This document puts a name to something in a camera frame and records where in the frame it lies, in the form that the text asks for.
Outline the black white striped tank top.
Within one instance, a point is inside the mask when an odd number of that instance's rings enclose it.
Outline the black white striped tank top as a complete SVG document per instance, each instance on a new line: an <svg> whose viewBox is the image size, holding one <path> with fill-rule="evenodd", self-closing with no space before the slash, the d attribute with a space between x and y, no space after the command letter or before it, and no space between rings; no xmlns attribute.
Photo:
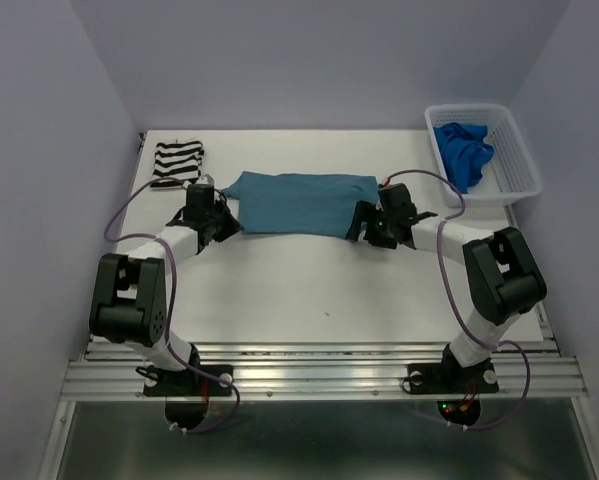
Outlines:
<svg viewBox="0 0 599 480"><path fill-rule="evenodd" d="M158 142L150 188L172 189L183 182L195 183L202 175L204 157L204 145L198 140Z"/></svg>

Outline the teal tank top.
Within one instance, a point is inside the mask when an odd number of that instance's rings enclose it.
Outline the teal tank top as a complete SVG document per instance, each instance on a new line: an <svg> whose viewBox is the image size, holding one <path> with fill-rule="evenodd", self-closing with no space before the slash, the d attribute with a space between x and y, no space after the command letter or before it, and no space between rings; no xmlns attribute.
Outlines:
<svg viewBox="0 0 599 480"><path fill-rule="evenodd" d="M246 234L343 239L357 203L378 202L378 183L373 176L245 171L223 194L239 202L238 221Z"/></svg>

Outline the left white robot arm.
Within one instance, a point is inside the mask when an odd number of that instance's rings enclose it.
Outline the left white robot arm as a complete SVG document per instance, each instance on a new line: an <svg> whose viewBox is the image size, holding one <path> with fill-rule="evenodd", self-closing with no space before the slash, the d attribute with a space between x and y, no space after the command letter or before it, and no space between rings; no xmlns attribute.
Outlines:
<svg viewBox="0 0 599 480"><path fill-rule="evenodd" d="M95 279L89 330L111 343L126 344L167 371L178 393L194 392L201 382L194 345L172 332L177 265L241 230L225 197L213 185L185 183L185 203L156 234L128 234L120 241L143 244L126 254L101 257Z"/></svg>

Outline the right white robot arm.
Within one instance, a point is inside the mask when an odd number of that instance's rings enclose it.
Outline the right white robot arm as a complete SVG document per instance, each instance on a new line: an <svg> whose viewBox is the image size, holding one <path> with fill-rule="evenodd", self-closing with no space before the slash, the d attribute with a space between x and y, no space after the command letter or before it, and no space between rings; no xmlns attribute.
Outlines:
<svg viewBox="0 0 599 480"><path fill-rule="evenodd" d="M474 367L488 360L510 326L547 295L547 284L520 230L478 229L433 212L420 213L403 184L380 188L377 204L356 204L346 238L356 241L360 235L379 248L405 245L435 253L448 296L452 293L445 262L465 268L472 310L466 320L457 319L461 333L448 345L451 359L439 366L440 381L451 390L470 384Z"/></svg>

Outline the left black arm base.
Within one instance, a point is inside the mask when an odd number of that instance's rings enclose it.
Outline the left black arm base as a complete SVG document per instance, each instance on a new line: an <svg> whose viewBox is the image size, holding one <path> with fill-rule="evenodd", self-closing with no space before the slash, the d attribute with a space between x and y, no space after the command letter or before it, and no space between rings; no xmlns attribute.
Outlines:
<svg viewBox="0 0 599 480"><path fill-rule="evenodd" d="M201 370L219 378L220 382L187 369L169 371L152 365L135 368L144 380L143 395L165 399L165 419L172 431L184 435L209 433L225 422L225 419L210 419L210 400L231 396L233 390L224 380L233 380L233 366L202 365Z"/></svg>

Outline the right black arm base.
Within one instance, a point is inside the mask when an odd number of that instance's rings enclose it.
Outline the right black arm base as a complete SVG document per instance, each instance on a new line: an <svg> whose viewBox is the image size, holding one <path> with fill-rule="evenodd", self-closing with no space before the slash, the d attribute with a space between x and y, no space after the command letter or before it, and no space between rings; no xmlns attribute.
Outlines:
<svg viewBox="0 0 599 480"><path fill-rule="evenodd" d="M412 395L440 395L437 408L445 421L473 427L481 415L478 395L498 393L499 385L490 359L463 367L446 346L439 362L409 364L401 389Z"/></svg>

